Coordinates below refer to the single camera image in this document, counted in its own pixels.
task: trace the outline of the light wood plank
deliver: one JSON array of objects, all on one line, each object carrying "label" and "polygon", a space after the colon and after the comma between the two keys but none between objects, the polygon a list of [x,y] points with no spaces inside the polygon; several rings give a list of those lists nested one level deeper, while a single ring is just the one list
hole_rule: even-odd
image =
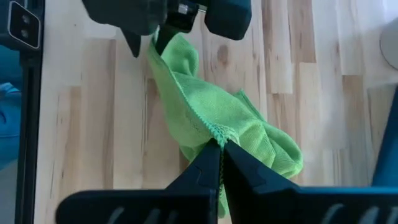
[{"label": "light wood plank", "polygon": [[315,63],[312,0],[288,0],[292,63]]},{"label": "light wood plank", "polygon": [[362,37],[359,27],[357,0],[336,1],[343,75],[364,74]]},{"label": "light wood plank", "polygon": [[366,128],[364,114],[364,82],[362,76],[344,76],[343,93],[345,99],[345,122],[347,145],[346,163],[343,169],[342,184],[366,186],[368,176],[368,157],[366,152]]},{"label": "light wood plank", "polygon": [[262,1],[264,52],[269,93],[292,93],[293,73],[287,0]]},{"label": "light wood plank", "polygon": [[343,85],[334,1],[312,2],[315,49],[321,81],[321,128],[325,149],[345,147]]}]

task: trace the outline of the robotic arm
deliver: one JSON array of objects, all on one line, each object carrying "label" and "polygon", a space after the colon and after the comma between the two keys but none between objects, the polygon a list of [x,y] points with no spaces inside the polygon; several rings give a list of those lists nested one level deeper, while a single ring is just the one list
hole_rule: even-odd
[{"label": "robotic arm", "polygon": [[241,40],[251,21],[251,0],[83,0],[88,15],[100,24],[120,27],[133,55],[142,35],[160,31],[188,33],[198,11],[206,12],[210,32]]}]

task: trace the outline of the wooden surface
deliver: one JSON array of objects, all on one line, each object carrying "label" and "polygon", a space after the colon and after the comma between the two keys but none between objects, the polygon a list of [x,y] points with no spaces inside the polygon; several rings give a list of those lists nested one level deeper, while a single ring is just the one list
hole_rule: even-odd
[{"label": "wooden surface", "polygon": [[[201,77],[243,88],[298,142],[305,168],[294,181],[364,186],[398,82],[379,50],[395,4],[252,0],[244,40],[209,33],[203,14],[187,39]],[[187,165],[146,62],[149,38],[133,58],[120,31],[90,21],[80,0],[46,8],[35,223],[53,223],[58,203],[76,191],[163,188]]]}]

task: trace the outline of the microfiber towel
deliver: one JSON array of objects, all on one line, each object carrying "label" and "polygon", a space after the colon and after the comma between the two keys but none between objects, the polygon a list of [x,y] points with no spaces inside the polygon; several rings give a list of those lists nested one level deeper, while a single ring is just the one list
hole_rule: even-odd
[{"label": "microfiber towel", "polygon": [[[170,134],[190,162],[215,138],[222,149],[228,140],[234,141],[286,178],[301,171],[302,154],[294,140],[268,124],[243,90],[231,95],[197,77],[197,51],[182,34],[170,40],[162,55],[153,39],[147,55]],[[221,183],[218,216],[228,213]]]}]

